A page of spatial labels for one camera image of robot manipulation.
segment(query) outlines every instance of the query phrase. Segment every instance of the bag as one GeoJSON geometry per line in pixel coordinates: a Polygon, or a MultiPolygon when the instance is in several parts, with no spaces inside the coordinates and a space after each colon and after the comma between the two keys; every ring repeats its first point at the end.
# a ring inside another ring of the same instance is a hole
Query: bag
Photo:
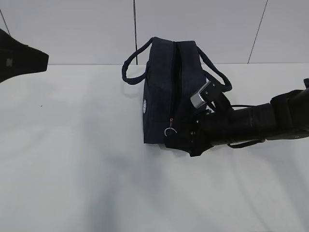
{"type": "Polygon", "coordinates": [[[194,41],[173,42],[157,37],[151,38],[124,62],[122,79],[130,85],[145,79],[142,111],[146,144],[163,144],[166,136],[177,133],[188,120],[205,110],[196,109],[190,97],[206,84],[207,79],[217,83],[223,92],[232,88],[226,76],[215,68],[194,41]],[[127,78],[131,61],[150,44],[145,73],[127,78]],[[209,68],[223,78],[225,85],[202,69],[200,56],[209,68]]]}

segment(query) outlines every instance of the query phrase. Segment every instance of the bag strap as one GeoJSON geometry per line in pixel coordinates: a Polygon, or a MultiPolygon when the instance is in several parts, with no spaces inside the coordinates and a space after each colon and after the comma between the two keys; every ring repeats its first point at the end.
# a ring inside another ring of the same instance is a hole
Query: bag strap
{"type": "Polygon", "coordinates": [[[140,49],[138,49],[136,52],[134,52],[126,61],[125,63],[123,64],[122,66],[122,79],[127,82],[129,85],[136,85],[138,84],[139,82],[141,82],[143,79],[146,78],[146,75],[147,75],[147,71],[149,69],[149,62],[147,62],[146,64],[146,70],[144,72],[144,74],[138,76],[138,77],[135,77],[135,78],[127,78],[126,76],[126,72],[127,72],[127,69],[130,65],[130,63],[132,62],[132,60],[137,57],[138,54],[142,53],[143,51],[146,50],[147,47],[150,46],[150,44],[153,42],[154,38],[152,37],[143,47],[141,47],[140,49]]]}
{"type": "Polygon", "coordinates": [[[198,53],[201,56],[203,62],[211,70],[213,70],[219,77],[221,77],[223,79],[224,85],[222,85],[216,78],[214,78],[212,75],[210,75],[207,71],[204,70],[205,73],[209,74],[209,75],[207,75],[207,78],[212,82],[216,82],[221,87],[222,92],[230,91],[232,89],[232,84],[228,80],[228,78],[214,66],[214,64],[211,62],[211,60],[207,57],[207,55],[199,47],[197,47],[197,50],[198,50],[198,53]]]}
{"type": "Polygon", "coordinates": [[[236,144],[236,145],[231,145],[231,144],[228,144],[228,146],[230,148],[244,148],[244,147],[247,147],[247,146],[252,146],[252,145],[255,145],[255,144],[258,144],[258,143],[263,143],[265,142],[265,139],[259,139],[259,140],[252,140],[252,141],[248,141],[248,142],[245,142],[245,143],[242,143],[242,144],[236,144]]]}

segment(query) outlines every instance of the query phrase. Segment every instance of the black cable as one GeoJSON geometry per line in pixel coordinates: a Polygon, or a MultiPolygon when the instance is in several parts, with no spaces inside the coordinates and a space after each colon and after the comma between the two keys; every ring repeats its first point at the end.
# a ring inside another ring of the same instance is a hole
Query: black cable
{"type": "Polygon", "coordinates": [[[255,144],[258,144],[258,143],[263,143],[265,142],[265,139],[258,139],[258,140],[252,140],[252,141],[248,141],[248,142],[245,142],[245,143],[241,143],[241,144],[235,144],[235,145],[232,145],[232,144],[227,144],[230,148],[244,148],[244,147],[247,147],[247,146],[252,146],[252,145],[255,145],[255,144]]]}
{"type": "Polygon", "coordinates": [[[216,107],[211,102],[208,102],[207,106],[209,106],[209,108],[211,108],[214,112],[216,112],[216,107]]]}
{"type": "Polygon", "coordinates": [[[232,105],[232,107],[252,107],[254,105],[232,105]]]}
{"type": "Polygon", "coordinates": [[[1,15],[2,19],[3,19],[4,25],[6,27],[6,30],[8,31],[8,34],[11,36],[10,30],[8,28],[8,25],[6,24],[6,21],[5,21],[5,18],[4,18],[4,15],[3,15],[1,9],[0,9],[0,15],[1,15]]]}
{"type": "Polygon", "coordinates": [[[134,16],[134,35],[135,35],[135,51],[137,51],[137,32],[136,32],[136,4],[133,0],[133,16],[134,16]]]}

